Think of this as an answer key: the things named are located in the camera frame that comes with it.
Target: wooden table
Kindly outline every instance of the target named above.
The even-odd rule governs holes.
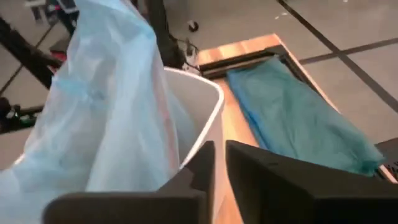
[[[286,45],[279,39],[276,34],[264,35],[254,39],[243,40],[232,44],[222,45],[214,49],[201,50],[198,54],[198,64],[203,65],[210,62],[219,61],[226,58],[231,58],[239,55],[256,52],[268,47],[276,45],[283,45],[293,58],[294,62],[303,71],[304,75],[312,82],[314,87],[318,90],[322,97],[337,111],[338,108],[331,102],[329,97],[317,85],[315,80],[308,74],[307,71],[301,66],[299,61],[291,54]],[[214,80],[224,91],[225,106],[223,111],[223,136],[224,140],[232,139],[252,146],[258,146],[254,136],[243,117],[242,111],[239,108],[238,102],[233,96],[227,83],[224,79]],[[393,183],[397,183],[395,178],[387,171],[384,166],[380,166],[381,171]],[[225,200],[217,214],[217,224],[235,224],[243,223],[236,205],[232,188],[229,185]]]

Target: blue cloth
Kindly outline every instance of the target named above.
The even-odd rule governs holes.
[[[228,83],[261,148],[368,176],[381,164],[364,134],[277,58],[229,71]]]

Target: floor tile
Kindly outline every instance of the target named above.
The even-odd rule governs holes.
[[[398,100],[398,44],[367,50],[349,57]]]
[[[8,98],[11,104],[20,104],[22,108],[39,106],[44,104],[48,90],[23,68],[3,96]]]
[[[18,69],[20,63],[3,46],[0,45],[0,88]]]
[[[340,112],[375,144],[398,136],[398,114],[341,60],[305,65]]]
[[[338,48],[398,37],[396,0],[288,0]]]
[[[24,152],[25,142],[31,129],[0,135],[0,170],[11,166]]]
[[[58,40],[64,38],[66,35],[68,35],[66,28],[62,25],[61,22],[58,22],[54,25],[49,34],[47,34],[47,36],[43,40],[43,42],[39,45],[39,49],[45,53],[50,54],[49,48],[52,47]]]
[[[37,24],[24,0],[1,0],[0,15],[31,44],[35,45],[49,28],[46,23]]]
[[[201,0],[187,1],[187,7],[179,2],[167,5],[170,30],[200,49],[275,32],[300,59],[330,52],[276,1]],[[197,32],[189,33],[188,19],[199,23]]]

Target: white trash bin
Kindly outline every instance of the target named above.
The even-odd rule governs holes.
[[[180,100],[193,120],[197,140],[181,167],[197,153],[206,141],[214,141],[216,147],[213,223],[226,195],[228,177],[225,163],[225,147],[221,112],[224,93],[217,84],[188,72],[165,68],[166,80],[174,95]]]

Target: black plastic part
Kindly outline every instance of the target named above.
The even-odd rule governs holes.
[[[156,192],[78,193],[50,203],[44,224],[210,224],[215,147],[206,142],[192,160]]]
[[[196,32],[199,29],[199,24],[197,22],[192,22],[192,24],[189,23],[188,28],[189,28],[189,31]]]
[[[245,224],[397,223],[398,186],[227,141]]]
[[[9,112],[10,110],[14,110],[14,114],[10,118],[0,118],[0,134],[33,127],[38,115],[42,112],[43,107],[44,106],[35,106],[26,109],[21,109],[19,105],[10,107]]]
[[[203,77],[214,80],[217,78],[224,78],[226,76],[226,72],[230,69],[254,66],[255,64],[261,63],[271,57],[278,57],[279,60],[292,72],[294,77],[301,82],[306,83],[311,89],[319,94],[319,91],[294,62],[293,58],[289,55],[283,45],[276,45],[250,54],[200,65],[199,69],[202,72]]]

